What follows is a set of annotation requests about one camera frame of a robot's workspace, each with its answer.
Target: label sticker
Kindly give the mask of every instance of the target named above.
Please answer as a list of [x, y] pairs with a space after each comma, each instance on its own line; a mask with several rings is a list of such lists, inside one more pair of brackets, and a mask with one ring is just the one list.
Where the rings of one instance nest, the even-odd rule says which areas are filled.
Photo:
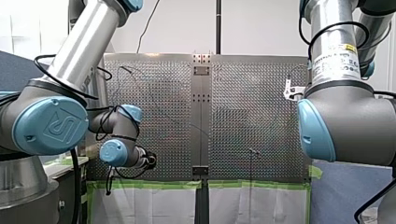
[[353, 52], [353, 53], [355, 53], [355, 54], [358, 53], [358, 50], [355, 48], [355, 46], [350, 45], [350, 44], [333, 45], [333, 46], [327, 47], [327, 49], [328, 49], [329, 51], [338, 51], [338, 50], [344, 50], [344, 49], [346, 49], [346, 50], [349, 50], [349, 51], [351, 51], [351, 52]]
[[350, 75], [360, 77], [358, 55], [350, 49], [337, 50], [318, 56], [313, 63], [315, 78], [322, 76]]

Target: white bracket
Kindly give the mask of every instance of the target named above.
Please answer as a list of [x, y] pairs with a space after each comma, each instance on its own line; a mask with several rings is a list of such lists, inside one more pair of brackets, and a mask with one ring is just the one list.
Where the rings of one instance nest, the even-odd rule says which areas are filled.
[[289, 101], [299, 101], [304, 96], [305, 87], [292, 87], [291, 78], [286, 79], [286, 87], [283, 96]]

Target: black wire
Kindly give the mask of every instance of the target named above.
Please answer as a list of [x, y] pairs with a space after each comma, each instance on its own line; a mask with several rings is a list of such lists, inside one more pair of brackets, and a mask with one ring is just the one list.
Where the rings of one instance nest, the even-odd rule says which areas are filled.
[[106, 73], [109, 75], [109, 77], [105, 78], [106, 81], [109, 81], [111, 78], [113, 78], [113, 74], [111, 74], [109, 71], [107, 71], [105, 68], [101, 68], [99, 66], [97, 66], [98, 70], [101, 70], [102, 72]]
[[136, 51], [136, 53], [139, 53], [140, 46], [141, 46], [141, 44], [142, 44], [142, 38], [143, 38], [143, 36], [146, 34], [146, 31], [147, 31], [148, 28], [149, 28], [149, 23], [150, 23], [150, 21], [151, 21], [152, 16], [154, 15], [154, 12], [155, 12], [155, 10], [157, 9], [157, 6], [158, 6], [159, 3], [160, 3], [160, 0], [157, 0], [157, 3], [155, 4], [154, 9], [152, 9], [151, 15], [148, 17], [148, 23], [146, 24], [146, 28], [145, 28], [145, 30], [143, 31], [142, 35], [141, 35], [140, 38], [139, 38], [139, 45], [137, 46], [137, 51]]
[[106, 196], [111, 194], [111, 187], [113, 185], [114, 176], [111, 175], [113, 167], [110, 166], [106, 177]]
[[79, 174], [78, 168], [78, 156], [77, 152], [72, 149], [70, 151], [72, 155], [72, 162], [73, 162], [73, 170], [74, 170], [74, 178], [75, 178], [75, 202], [74, 202], [74, 209], [73, 209], [73, 216], [72, 216], [72, 224], [78, 223], [78, 213], [79, 213], [79, 205], [81, 204], [81, 175]]
[[117, 167], [114, 167], [114, 170], [116, 171], [117, 175], [119, 175], [120, 177], [122, 177], [124, 179], [136, 179], [139, 176], [143, 175], [147, 171], [147, 168], [144, 168], [139, 174], [134, 175], [134, 176], [123, 175], [122, 173], [120, 173], [120, 171], [117, 169]]
[[21, 95], [20, 92], [15, 92], [11, 94], [7, 94], [6, 96], [3, 96], [0, 98], [0, 106], [6, 105], [9, 102], [15, 101], [18, 99], [18, 97]]
[[118, 178], [121, 177], [121, 178], [124, 178], [124, 179], [136, 179], [136, 178], [138, 178], [139, 176], [141, 176], [142, 174], [144, 174], [144, 173], [147, 171], [147, 168], [144, 168], [144, 169], [142, 170], [142, 172], [140, 172], [139, 174], [137, 174], [137, 175], [135, 175], [135, 176], [127, 176], [127, 175], [123, 175], [123, 174], [117, 169], [117, 167], [114, 167], [114, 170], [116, 171], [116, 173], [117, 173], [117, 175], [118, 175], [118, 176], [114, 176], [114, 175], [111, 175], [112, 169], [113, 169], [113, 167], [110, 166], [109, 171], [108, 171], [108, 173], [107, 173], [107, 177], [106, 177], [106, 196], [109, 196], [109, 195], [111, 194], [111, 188], [112, 188], [112, 186], [113, 186], [114, 177], [118, 177]]
[[321, 29], [317, 34], [315, 34], [315, 36], [311, 40], [311, 43], [309, 43], [308, 60], [310, 60], [312, 62], [312, 52], [311, 51], [312, 51], [312, 48], [313, 48], [313, 46], [315, 44], [315, 41], [321, 35], [323, 35], [325, 32], [327, 32], [329, 29], [333, 28], [334, 26], [338, 26], [338, 25], [355, 25], [355, 26], [358, 26], [359, 28], [361, 28], [364, 31], [364, 33], [366, 35], [366, 38], [364, 39], [364, 41], [359, 46], [357, 46], [358, 49], [361, 48], [362, 46], [364, 46], [367, 43], [367, 41], [369, 40], [370, 32], [367, 29], [367, 27], [364, 26], [363, 24], [361, 24], [361, 23], [359, 23], [357, 21], [340, 21], [340, 22], [337, 22], [335, 24], [326, 26], [325, 28]]
[[[95, 140], [100, 142], [103, 139], [105, 139], [108, 136], [108, 133], [105, 133], [105, 129], [103, 128], [103, 125], [108, 121], [108, 119], [110, 118], [112, 113], [115, 113], [117, 111], [117, 109], [120, 108], [122, 109], [129, 117], [129, 119], [131, 120], [132, 124], [134, 125], [134, 127], [136, 128], [136, 138], [139, 136], [140, 134], [140, 128], [139, 128], [139, 124], [137, 123], [137, 121], [134, 119], [134, 117], [131, 115], [131, 113], [128, 112], [127, 109], [125, 109], [125, 107], [123, 107], [122, 105], [116, 105], [114, 106], [111, 111], [107, 112], [106, 114], [103, 114], [100, 120], [100, 125], [98, 130], [96, 130], [95, 133]], [[99, 133], [105, 133], [102, 137], [99, 137]]]
[[376, 46], [378, 46], [379, 44], [381, 44], [381, 43], [388, 37], [388, 35], [390, 34], [391, 29], [392, 29], [392, 21], [389, 23], [388, 31], [387, 31], [387, 33], [384, 35], [384, 37], [382, 37], [379, 41], [377, 41], [377, 42], [376, 42], [375, 44], [373, 44], [372, 46], [367, 47], [367, 48], [360, 48], [360, 50], [372, 49], [373, 47], [376, 47]]
[[42, 73], [44, 73], [47, 77], [50, 77], [52, 80], [54, 80], [55, 82], [57, 82], [59, 85], [61, 85], [62, 87], [68, 89], [69, 91], [75, 92], [77, 94], [80, 94], [82, 96], [84, 96], [85, 98], [89, 98], [89, 99], [93, 99], [93, 100], [98, 100], [98, 98], [96, 96], [91, 96], [85, 92], [82, 91], [78, 91], [74, 88], [69, 87], [68, 85], [62, 83], [61, 80], [59, 80], [58, 78], [54, 77], [53, 75], [51, 75], [46, 69], [43, 68], [43, 66], [41, 66], [41, 64], [38, 62], [38, 60], [40, 59], [45, 59], [45, 58], [53, 58], [55, 57], [56, 54], [44, 54], [44, 55], [39, 55], [37, 57], [35, 57], [34, 59], [34, 63], [35, 66], [38, 68], [38, 70], [40, 70]]
[[365, 203], [358, 210], [356, 210], [356, 212], [355, 212], [355, 214], [353, 216], [355, 218], [355, 221], [359, 224], [360, 223], [359, 216], [361, 215], [361, 213], [364, 210], [366, 210], [370, 205], [375, 203], [378, 199], [382, 198], [382, 196], [387, 194], [395, 186], [396, 186], [396, 179], [392, 180], [392, 182], [390, 182], [386, 187], [381, 189], [381, 191], [379, 191], [373, 198], [371, 198], [367, 203]]
[[305, 36], [303, 34], [303, 17], [304, 17], [306, 3], [307, 3], [307, 1], [304, 0], [303, 5], [300, 8], [300, 18], [298, 20], [298, 32], [300, 34], [300, 38], [305, 42], [305, 44], [309, 45], [309, 41], [305, 38]]
[[388, 95], [388, 96], [392, 96], [393, 98], [396, 98], [396, 92], [391, 92], [391, 91], [374, 91], [374, 94], [376, 94], [376, 95]]

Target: white wall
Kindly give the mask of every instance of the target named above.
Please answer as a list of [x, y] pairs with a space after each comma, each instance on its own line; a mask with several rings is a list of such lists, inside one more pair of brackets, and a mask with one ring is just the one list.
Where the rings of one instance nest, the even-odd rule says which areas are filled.
[[68, 31], [69, 0], [0, 0], [0, 50], [33, 59], [56, 53]]
[[[156, 1], [145, 0], [143, 9], [116, 31], [116, 52], [136, 52]], [[56, 53], [67, 36], [67, 6], [68, 0], [0, 0], [0, 50], [29, 59]], [[306, 56], [298, 8], [297, 0], [223, 0], [222, 54]], [[354, 18], [359, 18], [358, 10]], [[306, 22], [304, 34], [310, 37]], [[395, 35], [394, 29], [377, 50], [375, 75], [369, 80], [376, 90], [396, 91]], [[215, 48], [215, 0], [161, 0], [140, 52], [208, 53]]]
[[[145, 0], [113, 36], [116, 52], [135, 52], [138, 38], [156, 0]], [[307, 45], [298, 33], [297, 0], [223, 0], [222, 54], [306, 56]], [[360, 11], [354, 13], [359, 19]], [[310, 25], [304, 23], [310, 38]], [[208, 53], [216, 48], [216, 1], [162, 0], [151, 20], [140, 52]], [[390, 37], [378, 48], [375, 74], [369, 83], [376, 90], [390, 90], [393, 62]]]

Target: pegboard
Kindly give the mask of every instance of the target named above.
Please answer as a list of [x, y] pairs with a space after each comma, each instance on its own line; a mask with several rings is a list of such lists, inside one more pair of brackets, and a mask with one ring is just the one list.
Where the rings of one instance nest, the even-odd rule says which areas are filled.
[[[210, 179], [306, 182], [309, 160], [300, 148], [296, 104], [283, 98], [290, 71], [292, 85], [304, 85], [305, 62], [213, 55], [203, 64], [194, 55], [109, 54], [108, 100], [143, 110], [137, 143], [159, 158], [144, 179], [191, 180], [193, 165], [208, 165]], [[196, 76], [201, 70], [207, 76]], [[104, 179], [106, 169], [94, 159], [88, 178]]]
[[[145, 179], [191, 180], [190, 60], [190, 55], [110, 54], [105, 58], [106, 69], [113, 74], [107, 82], [109, 103], [143, 110], [136, 143], [158, 155], [156, 169], [147, 171]], [[99, 159], [90, 161], [88, 178], [105, 178], [107, 168]], [[134, 169], [121, 171], [136, 174]]]
[[293, 86], [305, 84], [305, 64], [297, 57], [212, 58], [209, 178], [307, 181], [296, 104], [283, 97], [288, 75]]

